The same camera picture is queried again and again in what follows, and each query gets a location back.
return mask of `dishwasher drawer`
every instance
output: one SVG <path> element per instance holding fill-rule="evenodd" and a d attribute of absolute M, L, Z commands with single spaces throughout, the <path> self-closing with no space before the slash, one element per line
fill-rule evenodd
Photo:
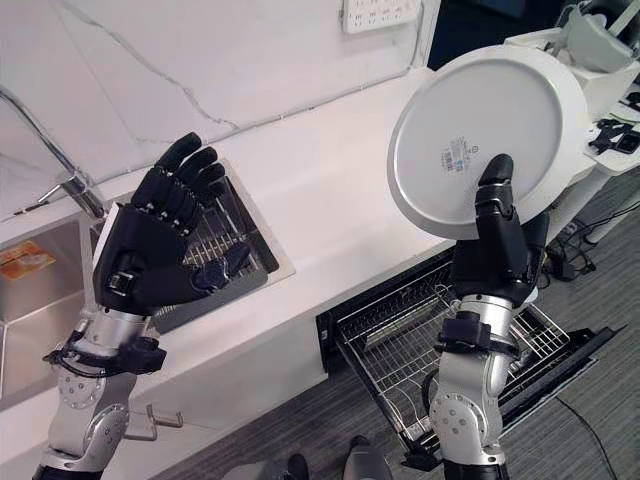
<path fill-rule="evenodd" d="M 442 320 L 459 301 L 449 281 L 452 250 L 318 317 L 323 358 L 339 350 L 406 448 L 404 465 L 430 471 L 441 461 L 424 407 L 427 377 Z M 514 316 L 511 335 L 521 357 L 500 397 L 505 431 L 590 368 L 590 355 L 615 333 L 565 332 L 535 305 Z"/>

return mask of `plate label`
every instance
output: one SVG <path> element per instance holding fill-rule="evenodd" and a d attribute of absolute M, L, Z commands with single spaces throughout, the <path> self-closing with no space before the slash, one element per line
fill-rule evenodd
<path fill-rule="evenodd" d="M 471 165 L 471 160 L 480 149 L 471 145 L 465 137 L 458 137 L 449 142 L 449 147 L 442 152 L 440 161 L 445 172 L 464 172 Z"/>

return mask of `gray carpet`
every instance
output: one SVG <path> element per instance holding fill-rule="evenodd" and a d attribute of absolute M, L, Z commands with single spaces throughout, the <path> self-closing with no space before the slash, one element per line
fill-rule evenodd
<path fill-rule="evenodd" d="M 620 198 L 640 188 L 640 169 L 610 181 L 581 212 L 591 222 L 611 214 Z M 571 283 L 553 281 L 538 305 L 569 330 L 627 328 L 597 353 L 599 362 L 562 392 L 600 436 L 619 479 L 640 478 L 637 379 L 640 374 L 640 210 L 589 252 L 595 272 Z M 403 450 L 377 407 L 348 369 L 209 446 L 154 480 L 220 479 L 232 467 L 303 453 L 312 479 L 339 479 L 349 440 L 368 436 L 396 479 L 441 479 L 399 465 Z M 552 400 L 503 439 L 512 479 L 607 479 L 595 439 Z"/>

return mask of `silver robotic arm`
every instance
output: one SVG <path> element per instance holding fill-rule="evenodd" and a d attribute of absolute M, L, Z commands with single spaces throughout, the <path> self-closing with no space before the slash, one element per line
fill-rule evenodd
<path fill-rule="evenodd" d="M 83 311 L 65 345 L 45 357 L 58 376 L 60 404 L 34 480 L 101 478 L 127 431 L 137 376 L 159 370 L 166 356 L 144 336 L 148 318 L 160 306 L 223 288 L 249 255 L 238 243 L 202 267 L 182 263 L 208 202 L 224 191 L 215 151 L 200 147 L 194 133 L 178 140 L 131 203 L 114 205 L 107 218 L 94 260 L 99 309 Z"/>
<path fill-rule="evenodd" d="M 454 253 L 452 280 L 461 304 L 455 318 L 443 322 L 438 389 L 425 399 L 447 480 L 509 478 L 498 397 L 519 357 L 509 334 L 513 312 L 535 290 L 549 224 L 543 213 L 520 225 L 512 174 L 508 155 L 489 163 L 476 194 L 480 238 L 459 241 Z"/>

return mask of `marble wall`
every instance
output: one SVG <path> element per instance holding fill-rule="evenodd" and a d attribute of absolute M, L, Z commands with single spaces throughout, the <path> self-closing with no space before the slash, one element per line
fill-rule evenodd
<path fill-rule="evenodd" d="M 424 64 L 424 1 L 422 23 L 347 35 L 342 0 L 0 0 L 0 84 L 101 181 Z M 23 130 L 0 105 L 0 218 L 59 170 Z"/>

